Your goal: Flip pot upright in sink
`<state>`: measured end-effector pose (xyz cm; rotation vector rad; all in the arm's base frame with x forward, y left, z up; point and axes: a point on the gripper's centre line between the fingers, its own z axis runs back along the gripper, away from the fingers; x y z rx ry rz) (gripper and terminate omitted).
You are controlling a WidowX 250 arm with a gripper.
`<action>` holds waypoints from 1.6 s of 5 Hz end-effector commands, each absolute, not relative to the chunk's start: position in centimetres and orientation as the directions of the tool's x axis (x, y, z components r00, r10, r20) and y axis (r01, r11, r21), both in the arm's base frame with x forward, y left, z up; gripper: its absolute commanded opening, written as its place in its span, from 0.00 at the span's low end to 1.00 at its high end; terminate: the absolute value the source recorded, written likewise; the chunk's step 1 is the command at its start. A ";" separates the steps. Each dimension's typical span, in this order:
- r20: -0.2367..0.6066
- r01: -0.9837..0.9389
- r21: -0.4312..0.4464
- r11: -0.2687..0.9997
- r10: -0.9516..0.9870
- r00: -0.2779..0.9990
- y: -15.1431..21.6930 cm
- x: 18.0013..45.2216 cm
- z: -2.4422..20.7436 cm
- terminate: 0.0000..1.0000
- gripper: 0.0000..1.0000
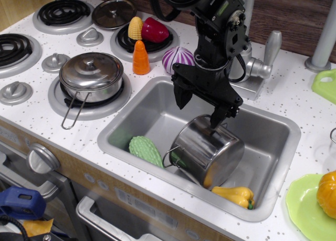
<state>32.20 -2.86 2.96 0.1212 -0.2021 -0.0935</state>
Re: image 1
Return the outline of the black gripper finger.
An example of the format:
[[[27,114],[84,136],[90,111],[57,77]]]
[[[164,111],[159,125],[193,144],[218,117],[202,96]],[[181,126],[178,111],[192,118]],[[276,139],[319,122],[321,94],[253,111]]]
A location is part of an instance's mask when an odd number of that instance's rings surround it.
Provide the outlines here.
[[[174,95],[177,106],[182,110],[193,96],[193,88],[185,84],[174,84]]]
[[[210,127],[216,128],[227,117],[228,108],[226,106],[216,106],[210,118]]]

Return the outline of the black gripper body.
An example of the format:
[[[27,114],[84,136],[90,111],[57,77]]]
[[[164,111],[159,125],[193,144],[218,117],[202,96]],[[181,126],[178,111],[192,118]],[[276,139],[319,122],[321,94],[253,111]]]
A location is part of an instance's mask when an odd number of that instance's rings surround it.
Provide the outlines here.
[[[224,68],[207,69],[198,65],[175,63],[173,70],[173,85],[175,83],[189,85],[193,88],[193,95],[214,107],[226,106],[228,108],[226,118],[237,116],[243,99],[230,85],[224,74]]]

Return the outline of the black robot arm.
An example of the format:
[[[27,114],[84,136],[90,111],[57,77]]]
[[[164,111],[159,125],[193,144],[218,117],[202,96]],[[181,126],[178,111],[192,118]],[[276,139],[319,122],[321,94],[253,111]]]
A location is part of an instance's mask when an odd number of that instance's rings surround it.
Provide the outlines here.
[[[183,109],[197,95],[214,106],[210,127],[216,128],[225,118],[235,117],[243,100],[231,87],[245,75],[231,79],[230,69],[248,48],[243,0],[149,0],[156,17],[165,22],[174,20],[181,11],[195,17],[198,45],[194,65],[173,64],[172,81],[176,104]]]

